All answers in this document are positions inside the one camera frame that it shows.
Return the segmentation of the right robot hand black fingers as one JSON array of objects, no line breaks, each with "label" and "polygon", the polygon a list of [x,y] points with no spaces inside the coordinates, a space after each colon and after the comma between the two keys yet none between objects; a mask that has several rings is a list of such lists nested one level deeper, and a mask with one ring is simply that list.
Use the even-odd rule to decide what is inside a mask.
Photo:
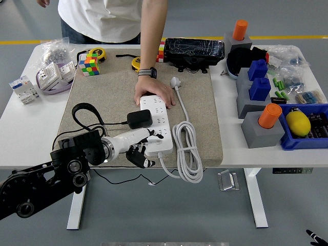
[{"label": "right robot hand black fingers", "polygon": [[312,232],[311,230],[306,230],[306,233],[314,240],[311,242],[311,245],[315,246],[328,246],[328,242],[319,237],[317,234]]}]

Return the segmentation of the person's left hand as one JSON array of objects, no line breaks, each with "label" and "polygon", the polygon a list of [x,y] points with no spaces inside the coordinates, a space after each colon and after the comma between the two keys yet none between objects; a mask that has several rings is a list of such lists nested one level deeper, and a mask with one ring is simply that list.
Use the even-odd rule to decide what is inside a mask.
[{"label": "person's left hand", "polygon": [[135,85],[134,101],[139,106],[141,97],[146,93],[153,93],[159,96],[168,109],[176,105],[173,90],[157,79],[150,76],[139,76]]}]

